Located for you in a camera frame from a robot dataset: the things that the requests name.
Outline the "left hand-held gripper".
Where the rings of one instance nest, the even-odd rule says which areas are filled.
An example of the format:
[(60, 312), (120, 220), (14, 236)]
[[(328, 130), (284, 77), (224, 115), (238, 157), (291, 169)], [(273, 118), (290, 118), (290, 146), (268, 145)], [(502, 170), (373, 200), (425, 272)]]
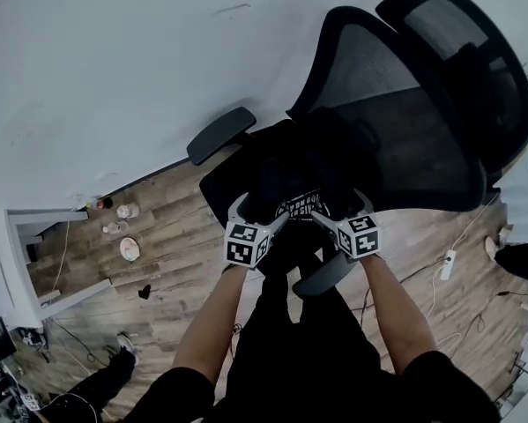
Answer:
[(273, 237), (289, 220), (289, 212), (283, 211), (267, 225), (249, 223), (241, 213), (247, 198), (249, 192), (239, 196), (227, 211), (224, 258), (231, 264), (255, 269), (267, 255)]

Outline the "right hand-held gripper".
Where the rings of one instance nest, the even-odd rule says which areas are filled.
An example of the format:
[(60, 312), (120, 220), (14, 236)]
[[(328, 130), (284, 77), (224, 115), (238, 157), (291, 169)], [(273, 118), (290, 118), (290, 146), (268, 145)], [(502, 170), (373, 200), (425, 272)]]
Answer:
[(357, 217), (335, 221), (319, 211), (312, 211), (311, 217), (343, 252), (352, 259), (360, 259), (379, 252), (380, 238), (379, 227), (371, 215), (375, 213), (372, 202), (361, 191), (354, 189), (354, 192), (363, 202)]

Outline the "black printed garment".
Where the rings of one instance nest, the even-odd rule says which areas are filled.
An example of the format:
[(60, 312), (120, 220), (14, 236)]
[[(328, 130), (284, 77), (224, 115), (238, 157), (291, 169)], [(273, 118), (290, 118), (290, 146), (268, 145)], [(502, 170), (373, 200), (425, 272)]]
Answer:
[(280, 244), (318, 243), (327, 234), (314, 211), (334, 220), (353, 216), (382, 186), (370, 137), (357, 124), (329, 108), (302, 121), (283, 120), (260, 131), (244, 146), (249, 156), (241, 215), (249, 223), (269, 224), (286, 213)]

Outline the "black mesh office chair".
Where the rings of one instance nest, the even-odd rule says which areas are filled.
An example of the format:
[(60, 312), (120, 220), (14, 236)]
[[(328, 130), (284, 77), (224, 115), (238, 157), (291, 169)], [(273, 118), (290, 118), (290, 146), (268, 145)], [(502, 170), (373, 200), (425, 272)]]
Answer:
[[(383, 175), (369, 197), (374, 220), (397, 209), (471, 211), (491, 178), (528, 145), (523, 66), (472, 0), (383, 0), (374, 12), (328, 11), (308, 79), (284, 120), (300, 122), (318, 108), (336, 111), (370, 137)], [(200, 183), (225, 231), (230, 205), (247, 192), (243, 148), (267, 129), (256, 130), (255, 123), (248, 109), (235, 108), (187, 148), (200, 165), (235, 147)], [(293, 290), (303, 299), (335, 287), (361, 260), (326, 231), (310, 244), (280, 244), (279, 232), (255, 269), (267, 275), (302, 268)]]

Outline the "person's left forearm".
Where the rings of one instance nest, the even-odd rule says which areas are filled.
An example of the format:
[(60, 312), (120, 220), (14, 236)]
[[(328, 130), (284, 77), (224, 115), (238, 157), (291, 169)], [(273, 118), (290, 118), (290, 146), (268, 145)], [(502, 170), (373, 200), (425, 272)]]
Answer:
[[(237, 309), (248, 269), (230, 265), (185, 331), (172, 368), (186, 368), (201, 374), (210, 384), (217, 383), (232, 341)], [(257, 358), (264, 353), (262, 322), (249, 321), (243, 327), (238, 353), (231, 372), (238, 382), (251, 384), (260, 376)]]

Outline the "person's right forearm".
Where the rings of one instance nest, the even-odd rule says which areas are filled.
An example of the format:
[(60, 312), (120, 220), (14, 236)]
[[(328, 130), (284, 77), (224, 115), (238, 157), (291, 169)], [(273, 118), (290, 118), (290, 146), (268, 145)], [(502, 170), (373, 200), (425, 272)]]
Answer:
[(424, 353), (436, 350), (425, 316), (379, 256), (361, 260), (372, 294), (379, 330), (397, 375)]

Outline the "white power strip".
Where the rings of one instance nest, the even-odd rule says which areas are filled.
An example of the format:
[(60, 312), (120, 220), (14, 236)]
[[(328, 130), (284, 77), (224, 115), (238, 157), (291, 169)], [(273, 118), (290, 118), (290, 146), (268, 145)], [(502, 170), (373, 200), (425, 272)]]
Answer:
[(443, 259), (443, 265), (441, 269), (440, 279), (441, 281), (447, 281), (450, 279), (453, 265), (455, 262), (457, 252), (453, 249), (449, 249)]

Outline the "person's black clothing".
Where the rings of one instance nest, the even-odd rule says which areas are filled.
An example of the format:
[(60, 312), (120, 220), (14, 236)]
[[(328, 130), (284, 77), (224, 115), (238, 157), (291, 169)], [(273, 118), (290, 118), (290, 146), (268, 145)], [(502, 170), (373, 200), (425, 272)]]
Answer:
[(248, 320), (265, 326), (257, 382), (233, 378), (241, 336), (233, 330), (216, 384), (171, 367), (123, 423), (501, 422), (487, 393), (437, 347), (402, 375), (385, 371), (338, 290), (306, 299), (298, 323), (287, 291), (285, 275), (267, 275)]

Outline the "white desk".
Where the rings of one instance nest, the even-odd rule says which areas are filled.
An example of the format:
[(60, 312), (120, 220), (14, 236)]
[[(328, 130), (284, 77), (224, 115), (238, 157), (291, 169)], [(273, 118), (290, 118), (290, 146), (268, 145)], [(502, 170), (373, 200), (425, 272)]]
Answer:
[(44, 320), (112, 286), (107, 278), (69, 296), (49, 292), (44, 295), (53, 301), (49, 305), (35, 291), (27, 269), (26, 245), (40, 243), (40, 233), (56, 223), (86, 219), (85, 211), (0, 211), (0, 319), (8, 328), (40, 328)]

